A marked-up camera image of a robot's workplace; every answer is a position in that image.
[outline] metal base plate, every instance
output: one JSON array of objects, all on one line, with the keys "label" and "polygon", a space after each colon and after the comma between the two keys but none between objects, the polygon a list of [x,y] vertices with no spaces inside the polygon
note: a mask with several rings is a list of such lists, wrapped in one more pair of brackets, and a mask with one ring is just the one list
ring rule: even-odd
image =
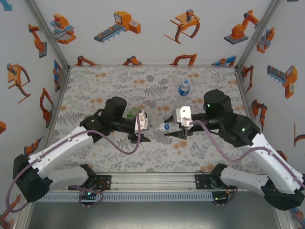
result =
[{"label": "metal base plate", "polygon": [[39,51],[38,51],[39,58],[42,58],[42,57],[44,57],[44,56],[47,55],[47,42],[44,42],[43,44],[44,44],[44,50],[43,50],[43,52],[39,52]]},{"label": "metal base plate", "polygon": [[240,43],[240,42],[243,42],[243,41],[247,40],[248,37],[245,35],[243,38],[238,39],[238,40],[235,40],[235,39],[232,39],[232,38],[231,38],[231,35],[228,35],[228,36],[225,36],[224,39],[225,39],[227,42],[231,43],[231,44],[237,44],[237,43]]},{"label": "metal base plate", "polygon": [[[175,201],[213,201],[212,192],[123,192],[111,193],[103,192],[103,202],[175,202]],[[49,192],[37,202],[78,202],[79,192]],[[82,200],[86,202],[96,202],[101,199],[100,195],[92,199]]]},{"label": "metal base plate", "polygon": [[[105,191],[105,190],[110,190],[110,187],[111,187],[110,175],[97,175],[96,184],[92,189],[98,191]],[[68,187],[68,190],[76,190],[76,189],[72,187]]]}]

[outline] cable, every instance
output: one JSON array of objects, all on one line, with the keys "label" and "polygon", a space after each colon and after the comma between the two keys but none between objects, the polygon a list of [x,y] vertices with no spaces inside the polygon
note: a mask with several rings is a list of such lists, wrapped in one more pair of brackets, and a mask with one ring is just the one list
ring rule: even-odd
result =
[{"label": "cable", "polygon": [[[138,126],[140,126],[140,118],[139,118],[139,113],[137,114],[136,116],[136,120],[137,120],[137,124]],[[100,136],[102,136],[103,138],[105,138],[111,145],[113,145],[117,150],[119,150],[121,153],[123,154],[126,154],[126,155],[131,155],[133,154],[138,148],[139,148],[139,145],[140,145],[140,141],[141,141],[141,128],[139,128],[138,130],[138,139],[137,139],[137,144],[135,146],[135,148],[133,149],[133,151],[131,152],[125,152],[123,150],[121,150],[112,140],[110,140],[106,135],[96,131],[96,130],[86,130],[86,131],[82,131],[82,132],[79,132],[73,136],[70,136],[70,139],[74,139],[80,135],[83,135],[83,134],[87,134],[87,133],[95,133],[95,134],[98,134]],[[47,150],[44,154],[42,154],[40,156],[40,159],[44,158],[47,154],[51,153],[53,150],[57,149],[58,147],[62,146],[63,144],[65,144],[66,142],[69,142],[68,139],[58,143],[58,145],[52,147],[51,149]],[[29,163],[27,166],[25,166],[25,168],[23,170],[21,170],[20,173],[17,174],[17,176],[13,179],[12,183],[10,184],[10,187],[8,189],[8,192],[6,194],[6,199],[5,199],[5,205],[6,205],[6,208],[9,212],[11,213],[17,213],[21,210],[23,210],[29,203],[25,203],[22,207],[20,207],[19,209],[17,210],[14,210],[10,207],[10,193],[15,185],[15,183],[17,182],[17,180],[22,176],[22,174],[25,173],[25,171],[27,171],[27,169],[29,169],[30,167],[32,167],[36,162],[38,162],[39,160],[38,159],[35,159],[34,161],[32,161],[31,163]]]},{"label": "cable", "polygon": [[267,149],[265,147],[254,147],[252,149],[250,149],[249,151],[247,151],[246,153],[244,153],[240,158],[236,159],[236,160],[233,160],[231,158],[229,158],[227,156],[227,154],[225,154],[225,152],[220,148],[220,146],[218,145],[218,143],[216,142],[216,140],[213,138],[212,134],[210,133],[210,131],[208,130],[208,128],[205,126],[205,124],[203,122],[201,122],[200,120],[195,120],[195,121],[192,121],[190,123],[190,125],[193,125],[193,124],[199,124],[202,129],[206,132],[206,134],[208,135],[209,139],[211,140],[211,142],[214,144],[214,146],[216,147],[216,149],[218,150],[218,152],[229,162],[231,163],[238,163],[240,162],[241,160],[243,160],[246,156],[248,156],[250,153],[252,153],[253,151],[255,150],[265,150],[267,151],[268,153],[271,152],[270,149]]},{"label": "cable", "polygon": [[305,228],[305,223],[291,210],[289,209],[292,216],[301,224],[302,228]]},{"label": "cable", "polygon": [[214,146],[216,147],[216,149],[218,150],[218,152],[229,162],[231,163],[238,163],[241,160],[243,160],[246,156],[248,156],[250,153],[252,153],[255,150],[264,150],[266,152],[268,152],[268,154],[272,155],[287,171],[288,173],[292,176],[292,178],[294,179],[294,181],[296,181],[302,188],[305,189],[305,185],[297,178],[297,176],[292,172],[292,170],[277,156],[275,155],[270,149],[266,148],[266,147],[253,147],[252,149],[250,149],[249,151],[247,151],[246,153],[244,153],[240,158],[233,160],[231,158],[228,157],[227,154],[225,154],[225,152],[220,148],[220,146],[218,145],[218,143],[216,142],[216,140],[213,138],[212,134],[210,133],[210,131],[208,130],[208,128],[205,126],[205,124],[200,121],[200,120],[195,120],[192,121],[190,123],[190,125],[193,124],[199,124],[202,129],[206,132],[206,134],[208,135],[209,139],[212,141],[212,143],[214,144]]},{"label": "cable", "polygon": [[205,175],[205,173],[204,173],[203,171],[201,171],[201,170],[198,170],[197,172],[195,172],[195,175],[196,175],[198,172],[201,172],[201,173],[203,173],[203,174]]},{"label": "cable", "polygon": [[229,200],[228,202],[226,202],[225,204],[218,204],[215,200],[213,200],[213,203],[216,205],[216,207],[218,207],[219,205],[222,205],[223,207],[224,207],[224,206],[228,206],[228,205],[231,204],[232,201],[235,199],[236,194],[237,194],[237,190],[238,190],[238,187],[236,187],[235,192],[233,193],[232,197],[231,197],[230,200]]}]

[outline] gray floor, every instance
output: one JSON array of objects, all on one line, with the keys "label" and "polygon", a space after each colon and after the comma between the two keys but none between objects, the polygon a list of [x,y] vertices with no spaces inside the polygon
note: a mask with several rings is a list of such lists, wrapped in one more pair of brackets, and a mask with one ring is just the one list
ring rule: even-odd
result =
[{"label": "gray floor", "polygon": [[35,203],[27,229],[277,229],[264,198],[240,192],[225,208],[211,202]]}]

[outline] white plastic casing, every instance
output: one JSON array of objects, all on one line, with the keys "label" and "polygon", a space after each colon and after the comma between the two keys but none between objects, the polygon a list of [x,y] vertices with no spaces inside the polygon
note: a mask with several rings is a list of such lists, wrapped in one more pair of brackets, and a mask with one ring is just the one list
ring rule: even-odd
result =
[{"label": "white plastic casing", "polygon": [[[265,136],[260,133],[257,134],[252,140],[252,146],[242,146],[239,147],[243,152],[247,152],[251,148],[254,147],[266,147],[272,151],[273,154],[278,156],[281,161],[283,161],[296,175],[296,177],[303,183],[303,175],[293,169],[267,142]],[[255,161],[258,166],[268,175],[268,177],[272,180],[275,187],[282,193],[294,194],[296,189],[300,189],[300,185],[294,181],[292,176],[288,173],[288,171],[270,154],[268,154],[264,150],[256,150],[253,151],[249,157]]]},{"label": "white plastic casing", "polygon": [[267,175],[246,173],[231,167],[227,167],[221,172],[220,179],[226,185],[241,187],[261,196],[264,195],[261,186],[264,186],[269,180]]},{"label": "white plastic casing", "polygon": [[[58,142],[54,143],[50,147],[36,153],[32,154],[29,157],[29,163],[34,161],[35,159],[40,160],[40,156],[46,152],[47,150],[51,149],[52,147],[58,145],[59,143],[63,142],[64,140],[70,138],[74,134],[79,132],[85,131],[86,129],[83,126],[76,127],[71,133],[65,136],[63,139],[59,140]],[[81,149],[85,146],[93,145],[93,138],[88,136],[88,134],[80,135],[76,138],[70,139],[70,141],[66,142],[62,146],[58,147],[57,149],[53,150],[51,153],[46,155],[41,161],[35,163],[32,167],[34,169],[38,169],[38,175],[44,179],[48,176],[50,172],[55,170],[55,168],[62,163],[65,159],[69,158],[74,153],[81,151]]]},{"label": "white plastic casing", "polygon": [[[148,118],[146,118],[146,114],[144,111],[141,111],[139,113],[139,119],[140,119],[140,129],[146,130],[148,128]],[[135,120],[135,126],[134,126],[134,133],[138,133],[138,122]]]},{"label": "white plastic casing", "polygon": [[71,169],[55,170],[48,174],[48,178],[53,180],[50,190],[55,190],[72,185],[83,185],[88,179],[87,172],[80,166]]},{"label": "white plastic casing", "polygon": [[173,113],[173,119],[175,122],[181,123],[181,126],[187,127],[187,129],[191,129],[193,127],[193,125],[190,125],[192,122],[192,113],[189,106],[177,108]]}]

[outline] green object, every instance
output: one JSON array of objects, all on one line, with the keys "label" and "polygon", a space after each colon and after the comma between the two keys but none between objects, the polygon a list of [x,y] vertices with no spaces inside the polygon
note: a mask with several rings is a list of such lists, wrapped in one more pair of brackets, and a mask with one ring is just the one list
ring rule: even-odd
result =
[{"label": "green object", "polygon": [[139,111],[140,111],[140,108],[138,108],[138,107],[134,107],[132,109],[128,108],[126,116],[127,116],[127,118],[133,119]]},{"label": "green object", "polygon": [[134,107],[132,110],[133,110],[133,112],[138,113],[138,111],[140,111],[140,108],[139,107]]}]

